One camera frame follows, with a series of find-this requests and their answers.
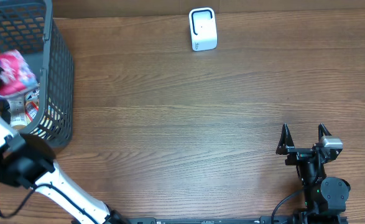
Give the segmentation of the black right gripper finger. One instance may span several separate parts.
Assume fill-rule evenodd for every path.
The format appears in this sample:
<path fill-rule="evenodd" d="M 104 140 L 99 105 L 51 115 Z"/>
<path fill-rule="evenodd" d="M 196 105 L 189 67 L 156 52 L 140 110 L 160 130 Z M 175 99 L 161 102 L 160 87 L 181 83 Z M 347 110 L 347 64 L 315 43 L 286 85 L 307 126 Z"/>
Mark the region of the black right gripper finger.
<path fill-rule="evenodd" d="M 322 137 L 331 136 L 331 133 L 323 123 L 318 125 L 318 141 L 321 142 Z"/>
<path fill-rule="evenodd" d="M 282 132 L 280 140 L 276 149 L 276 154 L 287 155 L 290 154 L 295 149 L 291 133 L 287 123 L 282 126 Z"/>

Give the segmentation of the red purple tissue pack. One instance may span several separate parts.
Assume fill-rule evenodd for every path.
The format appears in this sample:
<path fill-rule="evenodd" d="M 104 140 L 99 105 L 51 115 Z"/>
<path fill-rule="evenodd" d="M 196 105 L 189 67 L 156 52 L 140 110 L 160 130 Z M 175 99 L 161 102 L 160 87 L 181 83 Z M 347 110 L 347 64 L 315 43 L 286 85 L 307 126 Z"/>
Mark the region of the red purple tissue pack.
<path fill-rule="evenodd" d="M 0 54 L 0 98 L 25 95 L 39 87 L 36 75 L 18 50 Z"/>

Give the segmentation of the white tube gold cap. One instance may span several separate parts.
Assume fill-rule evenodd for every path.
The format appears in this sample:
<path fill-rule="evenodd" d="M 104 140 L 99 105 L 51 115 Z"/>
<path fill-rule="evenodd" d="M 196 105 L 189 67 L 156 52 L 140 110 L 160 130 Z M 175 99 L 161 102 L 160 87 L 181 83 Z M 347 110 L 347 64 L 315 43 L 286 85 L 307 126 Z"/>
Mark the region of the white tube gold cap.
<path fill-rule="evenodd" d="M 9 112 L 11 115 L 10 125 L 16 130 L 24 129 L 27 126 L 25 116 L 25 101 L 23 96 L 8 99 Z"/>

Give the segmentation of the yellow wet wipes packet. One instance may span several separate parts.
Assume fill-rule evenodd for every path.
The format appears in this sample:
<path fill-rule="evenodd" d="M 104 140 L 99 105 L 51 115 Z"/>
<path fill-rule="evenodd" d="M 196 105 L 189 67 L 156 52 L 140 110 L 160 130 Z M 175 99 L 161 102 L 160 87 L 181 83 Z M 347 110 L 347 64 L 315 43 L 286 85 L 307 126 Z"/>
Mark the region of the yellow wet wipes packet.
<path fill-rule="evenodd" d="M 25 117 L 27 123 L 33 121 L 39 112 L 39 89 L 32 90 L 25 95 Z"/>

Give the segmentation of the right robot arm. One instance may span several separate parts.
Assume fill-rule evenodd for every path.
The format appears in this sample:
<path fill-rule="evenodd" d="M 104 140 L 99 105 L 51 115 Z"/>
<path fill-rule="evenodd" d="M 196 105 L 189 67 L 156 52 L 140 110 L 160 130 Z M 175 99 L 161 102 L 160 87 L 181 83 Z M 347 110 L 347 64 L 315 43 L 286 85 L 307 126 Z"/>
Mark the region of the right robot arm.
<path fill-rule="evenodd" d="M 350 184 L 337 177 L 328 177 L 324 165 L 334 161 L 343 150 L 343 142 L 333 136 L 323 123 L 318 125 L 318 142 L 311 148 L 295 147 L 288 124 L 283 124 L 281 137 L 275 151 L 287 156 L 285 164 L 294 166 L 302 188 L 280 201 L 270 216 L 271 223 L 347 223 L 341 214 L 346 211 Z M 292 215 L 277 217 L 285 202 L 303 194 L 305 207 Z"/>

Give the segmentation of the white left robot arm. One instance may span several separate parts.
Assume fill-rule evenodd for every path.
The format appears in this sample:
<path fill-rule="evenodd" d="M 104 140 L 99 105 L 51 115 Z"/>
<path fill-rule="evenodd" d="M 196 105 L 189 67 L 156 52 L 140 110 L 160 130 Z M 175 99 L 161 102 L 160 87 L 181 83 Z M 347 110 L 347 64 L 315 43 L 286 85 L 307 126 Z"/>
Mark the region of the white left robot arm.
<path fill-rule="evenodd" d="M 72 137 L 73 79 L 69 54 L 0 53 L 0 184 L 39 192 L 78 223 L 124 223 L 56 160 Z"/>

